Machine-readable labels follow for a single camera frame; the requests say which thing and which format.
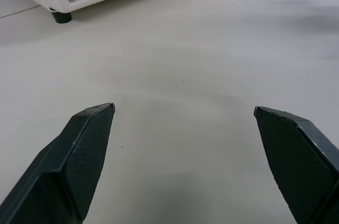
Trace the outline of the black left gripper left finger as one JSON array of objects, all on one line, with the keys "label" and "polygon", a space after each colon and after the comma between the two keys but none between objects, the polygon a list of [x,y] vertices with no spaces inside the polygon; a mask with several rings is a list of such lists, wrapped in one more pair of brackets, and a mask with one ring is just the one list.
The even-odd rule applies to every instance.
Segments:
[{"label": "black left gripper left finger", "polygon": [[73,115],[1,204],[1,223],[83,223],[104,166],[113,103]]}]

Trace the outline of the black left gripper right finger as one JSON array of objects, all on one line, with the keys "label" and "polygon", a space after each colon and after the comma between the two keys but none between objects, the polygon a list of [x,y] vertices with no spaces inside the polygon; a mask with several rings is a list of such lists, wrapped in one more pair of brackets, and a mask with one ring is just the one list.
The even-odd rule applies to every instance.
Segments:
[{"label": "black left gripper right finger", "polygon": [[338,149],[309,120],[257,106],[266,158],[297,223],[338,223]]}]

